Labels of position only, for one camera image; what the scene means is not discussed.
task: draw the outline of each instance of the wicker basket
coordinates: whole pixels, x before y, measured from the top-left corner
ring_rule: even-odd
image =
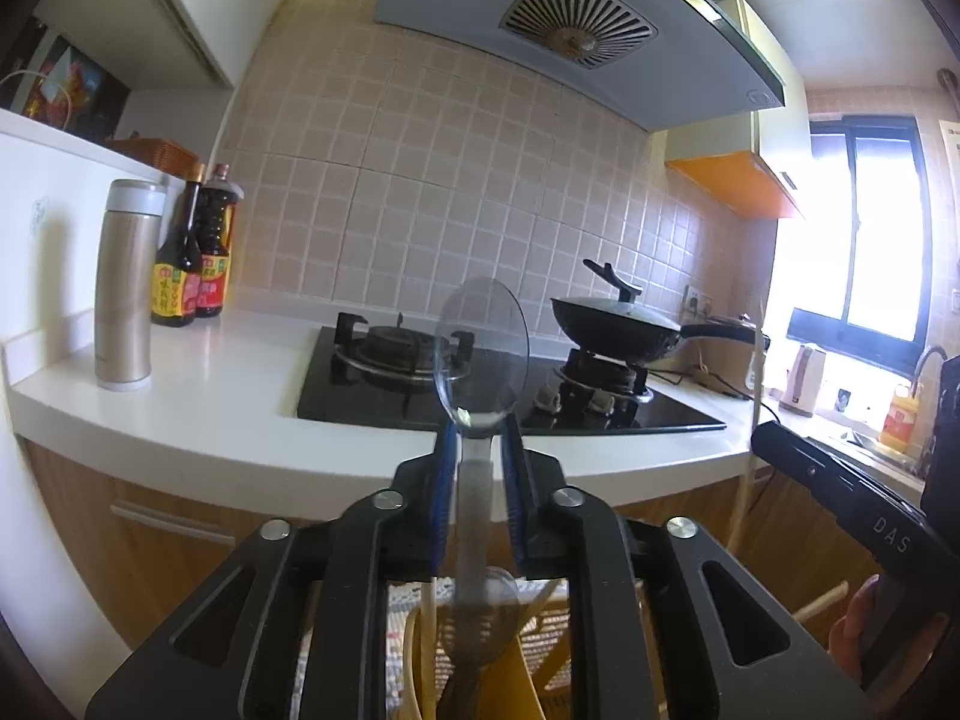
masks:
[[[133,136],[124,141],[107,141],[105,145],[123,156],[183,179],[188,178],[200,162],[193,151],[165,138]]]

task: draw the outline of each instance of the beige tiled backsplash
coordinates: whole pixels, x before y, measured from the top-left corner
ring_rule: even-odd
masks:
[[[743,223],[664,168],[664,134],[375,2],[288,0],[257,52],[220,153],[238,283],[435,316],[496,276],[558,336],[549,298],[613,293],[590,257],[666,312],[688,283],[726,309]]]

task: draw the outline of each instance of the power outlet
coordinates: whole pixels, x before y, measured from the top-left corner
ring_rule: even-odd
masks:
[[[691,284],[686,285],[683,290],[683,310],[690,314],[704,312],[704,294]]]

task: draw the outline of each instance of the blue gripper pad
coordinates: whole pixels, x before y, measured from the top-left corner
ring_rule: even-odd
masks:
[[[518,566],[522,566],[527,557],[527,529],[520,504],[520,484],[517,482],[520,474],[515,457],[517,451],[524,451],[520,426],[517,425],[517,418],[509,415],[500,431],[500,457],[503,464],[503,488],[507,495],[507,515],[510,520],[510,545],[514,551],[514,560]]]
[[[453,492],[453,472],[457,467],[457,432],[452,422],[446,422],[438,431],[433,451],[439,461],[433,502],[430,506],[430,570],[436,576],[446,553],[450,495]]]

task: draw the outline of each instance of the wok handle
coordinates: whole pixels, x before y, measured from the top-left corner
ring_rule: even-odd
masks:
[[[727,341],[754,343],[755,330],[752,327],[742,327],[733,324],[685,324],[680,327],[681,338],[726,338]],[[764,348],[770,346],[770,339],[764,336]]]
[[[642,288],[635,287],[634,285],[629,284],[620,278],[613,270],[613,266],[610,263],[604,264],[602,268],[593,260],[584,260],[584,265],[586,265],[591,271],[594,272],[594,274],[600,276],[601,279],[606,281],[612,287],[616,287],[618,290],[620,290],[620,295],[617,300],[621,303],[633,303],[634,298],[639,298],[643,293]]]

